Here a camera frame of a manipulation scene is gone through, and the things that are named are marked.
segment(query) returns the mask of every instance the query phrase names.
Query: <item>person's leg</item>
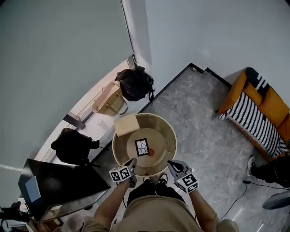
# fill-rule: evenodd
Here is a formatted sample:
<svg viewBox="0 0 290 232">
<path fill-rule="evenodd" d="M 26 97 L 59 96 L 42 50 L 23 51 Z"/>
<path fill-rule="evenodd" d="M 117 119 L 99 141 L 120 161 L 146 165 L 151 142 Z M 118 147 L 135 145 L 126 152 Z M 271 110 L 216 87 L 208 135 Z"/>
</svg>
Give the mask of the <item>person's leg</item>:
<svg viewBox="0 0 290 232">
<path fill-rule="evenodd" d="M 185 203 L 182 196 L 180 196 L 173 188 L 168 187 L 166 184 L 167 184 L 167 175 L 165 173 L 162 173 L 160 175 L 159 182 L 156 185 L 157 195 L 175 198 Z"/>
<path fill-rule="evenodd" d="M 276 183 L 283 186 L 284 188 L 290 187 L 290 177 L 289 173 L 289 164 L 290 164 L 290 157 L 277 157 L 274 165 L 275 176 L 276 176 Z"/>
<path fill-rule="evenodd" d="M 257 167 L 254 163 L 251 166 L 250 173 L 256 178 L 262 179 L 267 183 L 276 182 L 277 179 L 275 174 L 275 163 L 273 161 L 260 167 Z"/>
<path fill-rule="evenodd" d="M 146 179 L 142 185 L 130 192 L 127 205 L 133 200 L 147 195 L 156 195 L 155 185 L 152 183 L 151 179 Z"/>
</svg>

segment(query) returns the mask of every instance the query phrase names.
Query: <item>black bag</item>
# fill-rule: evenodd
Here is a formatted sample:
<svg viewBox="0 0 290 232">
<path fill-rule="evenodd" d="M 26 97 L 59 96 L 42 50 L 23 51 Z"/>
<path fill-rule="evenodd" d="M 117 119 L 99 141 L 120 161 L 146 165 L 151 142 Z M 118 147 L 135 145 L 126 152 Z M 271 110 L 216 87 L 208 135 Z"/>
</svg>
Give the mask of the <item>black bag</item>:
<svg viewBox="0 0 290 232">
<path fill-rule="evenodd" d="M 93 141 L 76 130 L 63 128 L 58 138 L 51 144 L 51 148 L 56 150 L 56 156 L 60 161 L 85 166 L 89 163 L 87 157 L 90 149 L 96 149 L 99 145 L 99 140 Z"/>
<path fill-rule="evenodd" d="M 120 82 L 123 97 L 128 101 L 136 102 L 149 93 L 149 101 L 152 103 L 154 80 L 144 70 L 144 67 L 137 66 L 136 70 L 125 69 L 118 72 L 115 81 Z"/>
</svg>

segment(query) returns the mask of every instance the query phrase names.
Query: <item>sneaker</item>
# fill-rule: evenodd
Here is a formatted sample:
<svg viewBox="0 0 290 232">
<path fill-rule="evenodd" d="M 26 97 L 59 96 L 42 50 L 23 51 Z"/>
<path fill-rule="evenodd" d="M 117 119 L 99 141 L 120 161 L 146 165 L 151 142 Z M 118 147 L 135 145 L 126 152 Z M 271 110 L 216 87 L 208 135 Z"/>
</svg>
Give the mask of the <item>sneaker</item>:
<svg viewBox="0 0 290 232">
<path fill-rule="evenodd" d="M 167 184 L 167 174 L 166 173 L 161 173 L 161 175 L 159 176 L 159 182 L 158 183 L 162 183 L 162 184 Z"/>
<path fill-rule="evenodd" d="M 152 179 L 150 176 L 143 177 L 143 182 L 152 182 Z"/>
<path fill-rule="evenodd" d="M 246 171 L 247 176 L 251 176 L 251 168 L 255 165 L 255 157 L 251 156 L 248 160 L 248 169 Z"/>
</svg>

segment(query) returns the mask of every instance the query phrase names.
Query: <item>tiled floor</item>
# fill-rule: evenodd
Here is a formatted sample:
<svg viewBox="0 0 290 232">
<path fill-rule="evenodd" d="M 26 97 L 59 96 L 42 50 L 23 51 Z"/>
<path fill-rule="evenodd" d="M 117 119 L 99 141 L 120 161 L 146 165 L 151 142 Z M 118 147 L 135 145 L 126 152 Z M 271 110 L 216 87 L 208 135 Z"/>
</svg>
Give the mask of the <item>tiled floor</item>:
<svg viewBox="0 0 290 232">
<path fill-rule="evenodd" d="M 194 176 L 200 186 L 198 190 L 219 218 L 244 193 L 246 186 L 242 180 L 266 184 L 246 176 L 250 155 L 254 154 L 258 163 L 264 162 L 255 147 L 234 125 L 229 121 L 220 121 L 214 113 L 227 92 L 228 88 L 210 74 L 201 75 L 188 68 L 145 110 L 163 117 L 172 125 L 178 140 L 175 158 L 187 162 L 194 169 Z M 93 215 L 98 204 L 115 186 L 108 173 L 117 166 L 112 153 L 101 155 L 96 163 L 102 165 L 99 173 L 112 188 L 93 209 L 74 215 L 79 221 L 84 214 Z M 173 178 L 171 175 L 169 177 L 169 185 L 173 185 Z M 271 195 L 283 191 L 248 185 L 245 195 L 235 203 L 225 218 L 235 221 L 241 232 L 278 232 L 285 223 L 290 207 L 264 210 L 262 204 Z M 189 197 L 181 194 L 194 214 Z M 124 209 L 121 205 L 116 216 L 119 220 L 122 219 Z"/>
</svg>

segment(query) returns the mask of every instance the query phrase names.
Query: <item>striped cushion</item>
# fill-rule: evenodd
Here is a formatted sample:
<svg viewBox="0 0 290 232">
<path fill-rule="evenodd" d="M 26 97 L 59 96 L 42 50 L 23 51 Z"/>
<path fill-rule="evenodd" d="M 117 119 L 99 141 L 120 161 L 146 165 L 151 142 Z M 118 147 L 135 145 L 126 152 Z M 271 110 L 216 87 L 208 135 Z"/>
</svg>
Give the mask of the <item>striped cushion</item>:
<svg viewBox="0 0 290 232">
<path fill-rule="evenodd" d="M 228 118 L 236 122 L 270 157 L 275 157 L 288 151 L 277 129 L 259 111 L 251 98 L 243 92 L 237 102 L 222 114 L 220 118 Z"/>
</svg>

